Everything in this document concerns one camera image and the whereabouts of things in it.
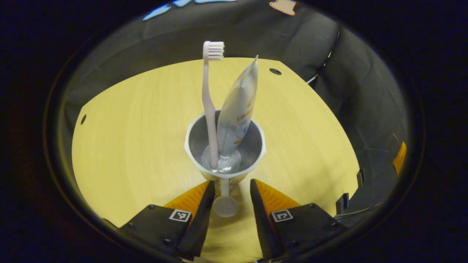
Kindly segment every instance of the light wood surface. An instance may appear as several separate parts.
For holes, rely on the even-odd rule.
[[[222,106],[252,61],[210,63],[215,107]],[[253,119],[265,132],[266,155],[231,189],[241,203],[239,213],[232,218],[211,213],[202,251],[206,262],[262,258],[249,193],[252,178],[302,205],[317,203],[331,216],[341,195],[352,197],[358,188],[358,161],[327,105],[281,62],[260,59],[258,66]],[[202,76],[202,60],[157,68],[108,88],[83,106],[73,135],[73,169],[98,216],[121,227],[146,205],[165,205],[205,181],[184,150],[187,126],[203,112]]]

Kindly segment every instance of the white cup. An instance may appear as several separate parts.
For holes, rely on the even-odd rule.
[[[218,124],[220,110],[216,111],[215,120]],[[202,166],[202,153],[208,146],[208,130],[205,114],[201,114],[187,128],[185,151],[201,174],[211,181],[219,183],[221,195],[216,197],[213,210],[221,217],[234,216],[239,210],[239,203],[229,196],[229,185],[236,184],[255,169],[266,152],[265,135],[262,128],[252,119],[244,139],[239,145],[241,165],[235,173],[214,173]]]

